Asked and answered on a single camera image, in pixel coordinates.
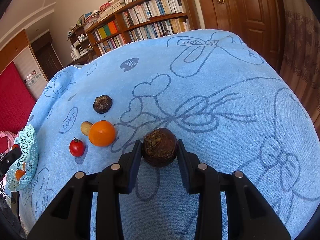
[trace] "wall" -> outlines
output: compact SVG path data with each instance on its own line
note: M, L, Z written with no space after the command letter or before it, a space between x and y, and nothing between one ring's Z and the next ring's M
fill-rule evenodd
M74 26L82 14L99 9L106 1L107 0L56 0L49 30L53 39L52 45L63 66L72 62L70 56L70 41L67 41L67 33L70 26ZM200 3L199 0L195 1L197 9L201 14L201 27L204 28Z
M20 52L14 59L17 70L22 80L27 80L27 76L35 70L37 73L41 73L38 64L36 63L29 46L27 46L22 52ZM47 81L42 76L31 88L28 88L34 99L38 99L44 87L47 85Z

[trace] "door knob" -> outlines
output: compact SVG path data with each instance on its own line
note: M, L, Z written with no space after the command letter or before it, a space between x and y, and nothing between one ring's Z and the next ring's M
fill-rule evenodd
M224 0L217 0L218 4L224 4Z

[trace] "turquoise plastic basket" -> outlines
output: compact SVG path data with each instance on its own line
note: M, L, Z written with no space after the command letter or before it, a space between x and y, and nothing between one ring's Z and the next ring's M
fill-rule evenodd
M33 176L36 173L38 166L38 141L36 138L35 129L32 125L26 126L23 131L20 131L19 136L14 140L15 144L18 144L21 149L21 157L11 165L7 172L8 188L12 192L24 189L29 185ZM20 181L16 179L16 171L18 169L23 170L23 163L25 165L25 172Z

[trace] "dark brown round vegetable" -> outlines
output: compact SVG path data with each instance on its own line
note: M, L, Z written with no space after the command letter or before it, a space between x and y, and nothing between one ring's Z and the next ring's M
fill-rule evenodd
M98 114L104 114L109 111L112 106L112 99L110 96L103 95L101 97L96 98L93 103L93 109Z
M153 167L169 165L177 155L178 142L167 128L159 128L147 134L142 143L142 156Z

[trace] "wooden cabinet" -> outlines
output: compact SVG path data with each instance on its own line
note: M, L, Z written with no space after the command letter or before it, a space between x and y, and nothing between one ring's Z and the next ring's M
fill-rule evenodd
M206 29L233 32L279 72L285 36L283 0L200 0Z
M4 48L0 51L0 74L5 67L26 47L28 38L25 30L19 32Z

